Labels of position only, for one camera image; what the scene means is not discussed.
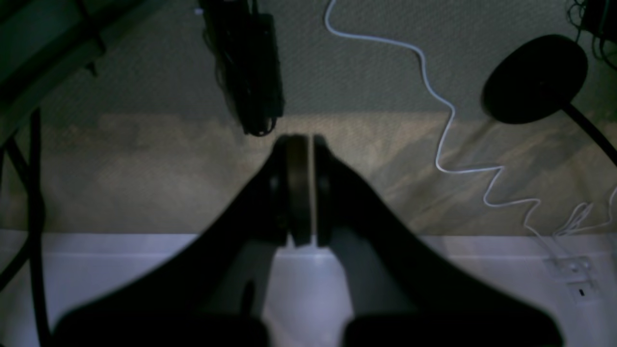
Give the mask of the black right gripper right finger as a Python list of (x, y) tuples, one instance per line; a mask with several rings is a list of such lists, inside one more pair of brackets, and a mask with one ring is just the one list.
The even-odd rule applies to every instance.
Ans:
[(562, 347), (547, 313), (454, 266), (313, 137), (317, 240), (345, 272), (344, 347)]

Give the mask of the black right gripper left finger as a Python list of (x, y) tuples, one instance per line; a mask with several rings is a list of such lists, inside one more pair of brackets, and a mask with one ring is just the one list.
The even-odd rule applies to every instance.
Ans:
[(55, 347), (268, 347), (261, 321), (273, 257), (309, 242), (308, 138), (280, 136), (264, 166), (189, 246), (69, 312)]

